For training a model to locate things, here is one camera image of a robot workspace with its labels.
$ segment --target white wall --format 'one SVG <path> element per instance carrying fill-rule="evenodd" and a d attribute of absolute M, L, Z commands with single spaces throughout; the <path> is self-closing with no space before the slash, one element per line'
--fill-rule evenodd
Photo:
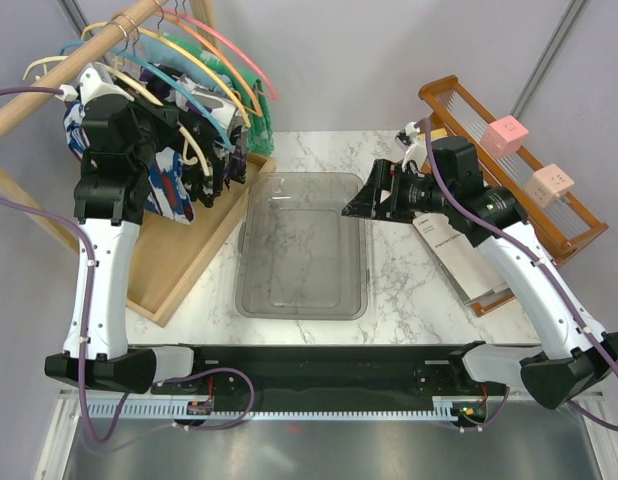
<path fill-rule="evenodd" d="M 0 6 L 0 88 L 22 85 L 31 61 L 74 38 L 55 0 L 35 5 Z M 49 210 L 71 215 L 78 168 L 64 144 L 63 110 L 50 103 L 4 138 L 0 166 Z M 0 207 L 0 479 L 35 472 L 59 391 L 44 376 L 44 357 L 62 347 L 76 268 L 74 255 L 31 220 Z"/>
<path fill-rule="evenodd" d="M 618 330 L 618 0 L 591 2 L 522 122 L 529 148 L 575 179 L 609 231 L 562 270 L 587 309 Z M 618 422 L 618 383 L 607 380 Z"/>
<path fill-rule="evenodd" d="M 102 21 L 132 2 L 79 3 Z M 450 74 L 507 114 L 568 3 L 217 0 L 215 9 L 220 31 L 279 89 L 277 131 L 386 130 L 422 117 L 418 90 Z"/>

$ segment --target gray tray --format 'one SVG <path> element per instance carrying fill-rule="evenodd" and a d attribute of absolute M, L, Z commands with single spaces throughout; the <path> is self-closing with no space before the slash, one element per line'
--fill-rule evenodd
<path fill-rule="evenodd" d="M 258 176 L 239 242 L 242 315 L 354 320 L 365 313 L 365 222 L 340 215 L 361 187 L 347 173 Z"/>

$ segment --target marble table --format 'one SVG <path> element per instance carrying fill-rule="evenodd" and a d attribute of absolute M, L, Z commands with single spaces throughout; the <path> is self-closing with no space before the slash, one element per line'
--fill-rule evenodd
<path fill-rule="evenodd" d="M 366 180 L 376 158 L 400 158 L 395 132 L 302 132 L 275 135 L 279 172 L 350 172 Z M 129 342 L 196 344 L 463 344 L 473 340 L 535 343 L 517 301 L 476 317 L 455 295 L 415 229 L 368 222 L 373 251 L 370 304 L 353 321 L 242 317 L 235 307 L 239 226 L 229 236 L 165 328 L 127 310 Z"/>

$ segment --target wooden rack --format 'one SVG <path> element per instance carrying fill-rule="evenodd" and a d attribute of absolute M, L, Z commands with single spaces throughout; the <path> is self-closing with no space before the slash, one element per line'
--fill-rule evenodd
<path fill-rule="evenodd" d="M 136 25 L 142 24 L 167 1 L 139 0 L 125 11 L 125 16 L 119 16 L 116 22 L 129 35 Z M 210 0 L 189 0 L 189 3 L 193 16 L 216 28 Z M 120 27 L 107 25 L 34 85 L 58 88 L 63 83 L 71 83 L 87 63 L 103 57 L 124 38 Z M 23 93 L 2 107 L 0 139 L 51 98 L 50 95 L 39 93 Z M 254 177 L 258 173 L 272 172 L 275 167 L 275 161 L 271 158 L 250 155 L 247 183 L 232 185 L 231 190 L 219 197 L 211 209 L 196 203 L 196 221 L 192 225 L 182 225 L 157 215 L 145 214 L 145 222 L 132 260 L 127 306 L 160 326 L 166 325 L 244 216 L 249 185 Z M 14 202 L 41 208 L 1 168 L 0 192 Z M 42 217 L 30 217 L 60 243 L 77 252 L 76 240 L 64 227 Z"/>
<path fill-rule="evenodd" d="M 572 193 L 548 208 L 540 208 L 527 195 L 521 179 L 544 165 L 524 147 L 510 156 L 512 158 L 496 160 L 480 146 L 484 128 L 496 118 L 457 77 L 452 75 L 428 83 L 420 89 L 419 96 L 433 109 L 430 119 L 434 127 L 444 127 L 450 134 L 462 135 L 476 146 L 487 183 L 505 186 L 515 195 L 556 265 L 564 265 L 607 230 L 607 224 L 598 220 Z M 474 303 L 472 307 L 477 315 L 484 315 L 512 298 L 512 294 L 502 295 L 491 304 Z"/>

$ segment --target gray floor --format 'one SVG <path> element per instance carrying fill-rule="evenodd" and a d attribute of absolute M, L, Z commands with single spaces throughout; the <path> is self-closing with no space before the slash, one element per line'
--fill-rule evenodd
<path fill-rule="evenodd" d="M 158 421 L 121 422 L 111 446 Z M 97 421 L 104 427 L 106 421 Z M 175 431 L 105 457 L 74 442 L 66 479 L 601 479 L 582 419 L 510 403 L 482 433 L 407 422 L 255 421 Z"/>

